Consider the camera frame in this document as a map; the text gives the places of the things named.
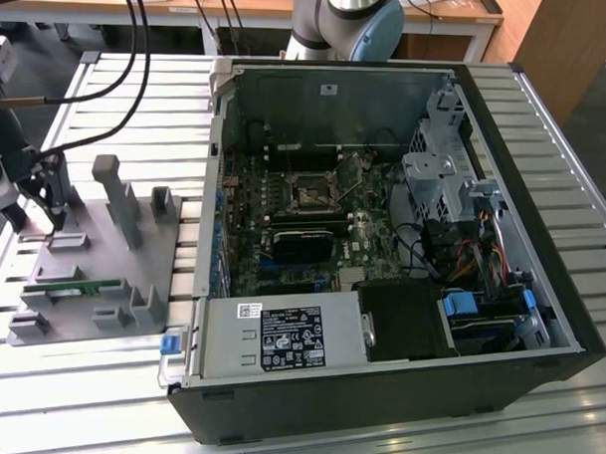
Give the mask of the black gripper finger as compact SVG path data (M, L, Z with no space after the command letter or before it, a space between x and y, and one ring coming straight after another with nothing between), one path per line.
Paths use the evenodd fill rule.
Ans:
M50 219L54 231L61 231L66 222L66 206L72 195L62 151L38 158L34 150L23 153L21 178L17 186L21 194L37 204Z
M18 203L3 207L0 214L10 223L14 233L20 233L27 223L27 213Z

